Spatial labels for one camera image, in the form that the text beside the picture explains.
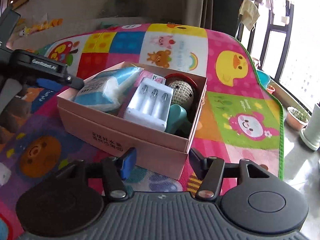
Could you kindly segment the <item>teal plastic toy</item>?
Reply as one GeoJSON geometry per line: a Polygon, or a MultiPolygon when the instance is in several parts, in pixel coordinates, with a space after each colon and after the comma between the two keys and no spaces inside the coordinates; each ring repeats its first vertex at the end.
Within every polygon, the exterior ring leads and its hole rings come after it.
{"type": "Polygon", "coordinates": [[[188,135],[191,132],[191,127],[192,124],[187,118],[187,111],[178,104],[171,105],[165,132],[176,134],[177,131],[181,131],[188,135]]]}

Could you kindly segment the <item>white battery charger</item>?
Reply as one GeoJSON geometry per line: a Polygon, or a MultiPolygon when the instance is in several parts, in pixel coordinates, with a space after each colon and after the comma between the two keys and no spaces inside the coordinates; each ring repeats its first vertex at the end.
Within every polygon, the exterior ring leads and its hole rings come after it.
{"type": "Polygon", "coordinates": [[[132,96],[123,118],[135,124],[164,132],[174,90],[143,78],[132,96]]]}

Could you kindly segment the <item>blue white tissue pack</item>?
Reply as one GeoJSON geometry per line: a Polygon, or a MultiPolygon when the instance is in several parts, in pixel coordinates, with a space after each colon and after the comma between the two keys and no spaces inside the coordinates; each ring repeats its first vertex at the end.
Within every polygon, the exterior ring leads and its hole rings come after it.
{"type": "Polygon", "coordinates": [[[103,71],[79,90],[74,102],[102,112],[118,109],[140,76],[143,68],[129,66],[103,71]]]}

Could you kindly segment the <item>pink Volcano pencil case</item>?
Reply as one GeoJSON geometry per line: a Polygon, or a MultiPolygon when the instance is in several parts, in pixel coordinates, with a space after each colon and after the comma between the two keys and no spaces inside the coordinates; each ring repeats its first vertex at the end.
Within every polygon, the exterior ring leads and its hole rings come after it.
{"type": "Polygon", "coordinates": [[[165,84],[166,82],[166,79],[162,76],[159,76],[157,74],[154,74],[152,72],[149,72],[147,70],[143,70],[141,71],[138,79],[136,80],[136,86],[139,86],[139,84],[141,83],[141,81],[144,79],[144,78],[147,78],[147,79],[151,79],[153,81],[156,81],[157,83],[161,83],[161,84],[165,84]]]}

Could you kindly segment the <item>pile of plush toys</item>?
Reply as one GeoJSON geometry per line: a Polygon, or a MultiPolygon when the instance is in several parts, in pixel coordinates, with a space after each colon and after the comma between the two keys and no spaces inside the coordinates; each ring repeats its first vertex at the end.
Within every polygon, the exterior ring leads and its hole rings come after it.
{"type": "Polygon", "coordinates": [[[17,37],[24,37],[39,31],[60,26],[62,23],[63,23],[62,18],[54,18],[51,21],[43,21],[41,23],[33,24],[31,27],[28,27],[26,23],[26,19],[21,18],[18,20],[18,23],[14,28],[13,34],[15,34],[17,37]]]}

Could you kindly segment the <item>pink cardboard box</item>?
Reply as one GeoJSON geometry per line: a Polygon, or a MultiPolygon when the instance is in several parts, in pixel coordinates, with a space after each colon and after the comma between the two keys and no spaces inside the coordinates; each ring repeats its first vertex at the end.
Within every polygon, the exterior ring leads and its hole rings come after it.
{"type": "Polygon", "coordinates": [[[201,115],[207,78],[190,73],[199,89],[191,130],[186,138],[134,124],[74,102],[78,91],[69,88],[57,96],[57,107],[68,133],[92,146],[120,156],[135,147],[137,165],[172,179],[180,179],[201,115]]]}

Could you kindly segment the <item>small potted plant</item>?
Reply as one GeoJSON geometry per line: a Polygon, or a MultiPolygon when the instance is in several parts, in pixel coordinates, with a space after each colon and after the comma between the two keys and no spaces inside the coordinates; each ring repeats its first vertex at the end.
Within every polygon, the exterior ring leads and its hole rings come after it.
{"type": "Polygon", "coordinates": [[[309,123],[309,110],[300,104],[287,107],[285,122],[295,131],[300,131],[309,123]]]}

